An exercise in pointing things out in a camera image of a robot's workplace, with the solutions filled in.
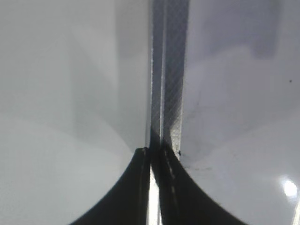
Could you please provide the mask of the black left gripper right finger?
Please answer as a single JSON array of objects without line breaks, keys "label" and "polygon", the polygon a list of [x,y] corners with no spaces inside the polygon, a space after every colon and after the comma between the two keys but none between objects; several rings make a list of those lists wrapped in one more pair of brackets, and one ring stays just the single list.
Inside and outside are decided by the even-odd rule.
[{"label": "black left gripper right finger", "polygon": [[198,187],[168,145],[152,146],[152,166],[164,225],[243,224]]}]

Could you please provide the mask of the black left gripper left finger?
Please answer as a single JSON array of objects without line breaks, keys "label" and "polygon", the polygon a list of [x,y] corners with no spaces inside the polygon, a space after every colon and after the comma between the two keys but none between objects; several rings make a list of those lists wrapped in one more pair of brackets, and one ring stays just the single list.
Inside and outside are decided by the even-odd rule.
[{"label": "black left gripper left finger", "polygon": [[150,186],[150,153],[138,148],[109,192],[73,225],[145,225]]}]

